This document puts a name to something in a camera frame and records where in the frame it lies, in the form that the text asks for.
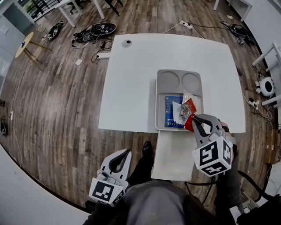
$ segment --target white speaker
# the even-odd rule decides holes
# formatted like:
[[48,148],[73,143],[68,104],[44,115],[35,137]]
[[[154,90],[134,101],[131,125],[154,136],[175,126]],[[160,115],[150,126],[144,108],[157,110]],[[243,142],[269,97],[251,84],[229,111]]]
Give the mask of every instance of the white speaker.
[[275,86],[270,76],[263,78],[259,82],[259,87],[265,97],[269,97],[275,93]]

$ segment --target round hole on table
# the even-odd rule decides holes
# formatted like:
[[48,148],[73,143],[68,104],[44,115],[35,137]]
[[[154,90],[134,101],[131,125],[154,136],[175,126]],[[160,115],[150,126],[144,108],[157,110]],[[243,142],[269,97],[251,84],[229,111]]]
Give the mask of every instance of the round hole on table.
[[124,40],[122,42],[122,46],[123,47],[130,47],[132,45],[132,41],[131,40]]

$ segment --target white paper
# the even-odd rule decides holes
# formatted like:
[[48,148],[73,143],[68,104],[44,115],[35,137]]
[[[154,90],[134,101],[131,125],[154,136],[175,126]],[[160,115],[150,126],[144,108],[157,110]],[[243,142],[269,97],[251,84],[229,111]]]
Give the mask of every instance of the white paper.
[[76,64],[76,65],[80,65],[82,62],[83,62],[82,59],[78,59],[75,64]]
[[186,118],[183,116],[180,116],[181,112],[181,104],[173,102],[173,118],[174,121],[178,124],[184,125],[186,122]]
[[189,181],[194,167],[192,151],[197,148],[189,131],[159,131],[151,178]]

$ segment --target electrical outlet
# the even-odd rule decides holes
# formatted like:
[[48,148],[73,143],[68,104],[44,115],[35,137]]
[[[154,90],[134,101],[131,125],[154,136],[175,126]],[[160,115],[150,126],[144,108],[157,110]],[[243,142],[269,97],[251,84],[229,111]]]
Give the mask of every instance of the electrical outlet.
[[183,25],[183,26],[187,26],[188,25],[188,23],[186,23],[185,21],[181,21],[180,24]]
[[187,25],[186,27],[187,27],[188,29],[190,29],[190,30],[193,28],[192,25]]

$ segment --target black chair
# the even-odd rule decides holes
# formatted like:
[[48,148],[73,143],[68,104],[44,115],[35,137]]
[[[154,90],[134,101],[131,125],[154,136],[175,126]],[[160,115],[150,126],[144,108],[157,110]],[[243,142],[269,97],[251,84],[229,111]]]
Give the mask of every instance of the black chair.
[[122,2],[121,2],[120,0],[117,0],[115,6],[112,5],[113,0],[105,0],[105,2],[111,7],[111,9],[113,9],[113,11],[114,11],[118,16],[120,16],[120,15],[119,15],[119,12],[116,10],[116,7],[117,7],[117,5],[118,5],[119,3],[120,3],[120,5],[121,5],[122,7],[124,7],[123,4],[122,4]]
[[[85,2],[91,2],[91,0],[75,0],[75,2],[77,3],[77,5],[83,9],[83,7],[81,6],[81,4],[85,3]],[[73,14],[73,10],[75,9],[75,6],[73,5],[73,3],[68,3],[68,5],[72,5],[72,9],[70,10],[70,13]]]

